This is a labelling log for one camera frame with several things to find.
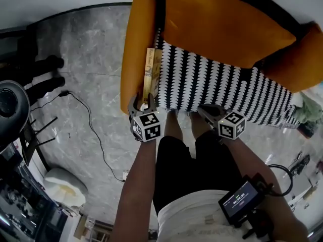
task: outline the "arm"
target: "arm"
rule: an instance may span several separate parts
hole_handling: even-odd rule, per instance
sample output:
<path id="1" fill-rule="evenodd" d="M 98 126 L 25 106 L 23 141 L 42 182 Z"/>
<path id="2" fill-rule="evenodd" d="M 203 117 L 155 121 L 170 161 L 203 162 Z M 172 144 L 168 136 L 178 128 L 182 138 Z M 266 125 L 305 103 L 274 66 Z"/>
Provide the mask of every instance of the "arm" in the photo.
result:
<path id="1" fill-rule="evenodd" d="M 155 187 L 156 140 L 142 143 L 123 186 L 111 242 L 146 242 Z"/>
<path id="2" fill-rule="evenodd" d="M 271 169 L 249 149 L 240 139 L 223 139 L 238 165 L 242 176 L 253 177 L 260 173 L 267 183 L 273 183 L 276 192 L 281 193 L 278 181 Z M 296 219 L 283 197 L 268 196 L 259 207 L 264 210 L 274 224 L 273 237 L 286 242 L 308 241 L 307 229 Z"/>

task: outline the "small screen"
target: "small screen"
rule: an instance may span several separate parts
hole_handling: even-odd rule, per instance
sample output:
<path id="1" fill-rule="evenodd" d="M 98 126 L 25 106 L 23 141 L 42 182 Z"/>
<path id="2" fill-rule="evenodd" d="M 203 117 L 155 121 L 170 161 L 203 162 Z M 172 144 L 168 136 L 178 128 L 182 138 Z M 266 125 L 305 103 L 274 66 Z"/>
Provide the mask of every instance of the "small screen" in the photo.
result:
<path id="1" fill-rule="evenodd" d="M 228 216 L 232 217 L 233 215 L 235 215 L 238 211 L 245 207 L 257 194 L 257 190 L 249 181 L 244 183 L 243 186 L 239 188 L 233 196 L 231 196 L 223 203 L 224 209 L 228 213 Z"/>

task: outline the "black cable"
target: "black cable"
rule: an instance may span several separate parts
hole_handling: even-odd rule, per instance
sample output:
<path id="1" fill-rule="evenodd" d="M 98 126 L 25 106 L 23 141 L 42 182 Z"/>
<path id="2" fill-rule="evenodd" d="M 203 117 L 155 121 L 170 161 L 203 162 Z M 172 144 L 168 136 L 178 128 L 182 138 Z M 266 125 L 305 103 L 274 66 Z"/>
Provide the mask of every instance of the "black cable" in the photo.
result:
<path id="1" fill-rule="evenodd" d="M 287 175 L 289 176 L 290 180 L 291 180 L 291 184 L 289 185 L 288 189 L 283 192 L 283 193 L 276 193 L 272 188 L 269 190 L 268 194 L 271 195 L 271 196 L 275 196 L 275 197 L 283 197 L 287 194 L 289 194 L 291 192 L 291 190 L 293 189 L 293 176 L 291 174 L 291 172 L 289 171 L 288 168 L 284 167 L 284 166 L 281 166 L 281 165 L 278 165 L 278 164 L 271 164 L 271 165 L 268 165 L 268 167 L 270 168 L 279 168 L 283 171 L 285 171 L 287 173 Z"/>
<path id="2" fill-rule="evenodd" d="M 47 102 L 46 104 L 44 104 L 43 106 L 41 106 L 41 107 L 36 107 L 36 108 L 34 108 L 33 110 L 31 110 L 30 112 L 32 112 L 32 111 L 34 111 L 34 110 L 36 110 L 36 109 L 39 109 L 39 108 L 42 108 L 42 107 L 45 107 L 47 104 L 50 104 L 50 103 L 52 103 L 57 97 L 61 97 L 60 95 L 57 95 L 54 99 L 52 99 L 50 102 Z"/>
<path id="3" fill-rule="evenodd" d="M 99 137 L 99 135 L 97 134 L 97 132 L 94 130 L 93 128 L 93 125 L 92 125 L 92 114 L 91 114 L 91 108 L 89 106 L 87 106 L 84 102 L 82 102 L 81 100 L 79 100 L 77 97 L 74 96 L 73 93 L 71 93 L 70 91 L 62 91 L 59 95 L 57 95 L 54 99 L 52 99 L 50 102 L 47 102 L 46 104 L 44 104 L 43 106 L 41 107 L 37 107 L 37 108 L 34 108 L 33 110 L 31 110 L 30 112 L 36 110 L 36 109 L 39 109 L 39 108 L 42 108 L 42 107 L 45 107 L 47 104 L 51 103 L 52 101 L 54 101 L 57 97 L 65 97 L 67 95 L 71 94 L 77 101 L 79 101 L 83 106 L 85 106 L 85 108 L 87 109 L 87 112 L 89 113 L 89 126 L 91 128 L 91 130 L 95 133 L 96 137 L 98 138 L 99 140 L 99 143 L 100 143 L 100 148 L 102 150 L 102 154 L 103 154 L 103 160 L 105 162 L 105 164 L 109 167 L 109 169 L 111 170 L 113 176 L 115 177 L 116 180 L 118 181 L 121 181 L 124 183 L 123 180 L 121 179 L 118 179 L 115 175 L 115 173 L 113 172 L 112 168 L 109 166 L 109 164 L 106 162 L 105 160 L 105 157 L 104 157 L 104 150 L 103 150 L 103 146 L 102 146 L 102 141 Z"/>
<path id="4" fill-rule="evenodd" d="M 73 93 L 71 93 L 71 92 L 69 92 L 69 94 L 71 94 L 76 100 L 78 100 L 83 106 L 85 106 L 85 108 L 87 109 L 87 112 L 89 113 L 89 126 L 90 126 L 90 128 L 91 128 L 91 130 L 95 133 L 95 135 L 96 135 L 96 137 L 98 138 L 98 140 L 99 140 L 99 143 L 100 143 L 100 147 L 101 147 L 101 150 L 102 150 L 102 154 L 103 154 L 103 160 L 104 160 L 104 162 L 105 162 L 105 164 L 109 167 L 109 169 L 111 170 L 111 172 L 112 172 L 112 174 L 113 174 L 113 176 L 115 177 L 115 179 L 116 180 L 119 180 L 119 181 L 121 181 L 121 182 L 123 182 L 124 183 L 124 181 L 123 180 L 121 180 L 121 179 L 118 179 L 117 177 L 116 177 L 116 175 L 115 175 L 115 173 L 113 172 L 113 170 L 112 170 L 112 168 L 109 166 L 109 164 L 106 162 L 106 160 L 105 160 L 105 157 L 104 157 L 104 150 L 103 150 L 103 146 L 102 146 L 102 141 L 101 141 L 101 139 L 100 139 L 100 137 L 99 137 L 99 135 L 96 133 L 96 131 L 94 130 L 94 128 L 93 128 L 93 126 L 92 126 L 92 117 L 91 117 L 91 113 L 90 113 L 90 110 L 89 110 L 89 108 L 90 107 L 87 107 L 81 100 L 79 100 L 77 97 L 75 97 L 74 96 L 74 94 Z"/>

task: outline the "black and white patterned fabric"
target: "black and white patterned fabric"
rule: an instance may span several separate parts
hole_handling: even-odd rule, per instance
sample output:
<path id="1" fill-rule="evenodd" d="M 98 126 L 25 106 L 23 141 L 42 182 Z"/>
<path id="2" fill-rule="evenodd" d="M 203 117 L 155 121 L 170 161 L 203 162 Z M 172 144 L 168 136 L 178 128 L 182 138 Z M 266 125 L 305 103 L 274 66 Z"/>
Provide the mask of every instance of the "black and white patterned fabric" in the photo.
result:
<path id="1" fill-rule="evenodd" d="M 231 108 L 260 125 L 295 128 L 291 92 L 266 78 L 257 67 L 240 69 L 212 61 L 165 42 L 157 33 L 155 48 L 163 50 L 157 102 L 160 107 L 197 111 L 200 104 Z"/>

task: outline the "power outlet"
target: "power outlet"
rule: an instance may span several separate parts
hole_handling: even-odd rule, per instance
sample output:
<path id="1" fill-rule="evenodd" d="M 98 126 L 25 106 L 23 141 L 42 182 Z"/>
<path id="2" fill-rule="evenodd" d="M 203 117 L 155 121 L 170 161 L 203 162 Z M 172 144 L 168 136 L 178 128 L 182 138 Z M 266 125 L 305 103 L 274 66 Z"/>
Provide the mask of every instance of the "power outlet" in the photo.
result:
<path id="1" fill-rule="evenodd" d="M 129 174 L 129 170 L 123 172 L 123 174 L 122 174 L 122 180 L 123 181 L 126 181 L 128 174 Z"/>

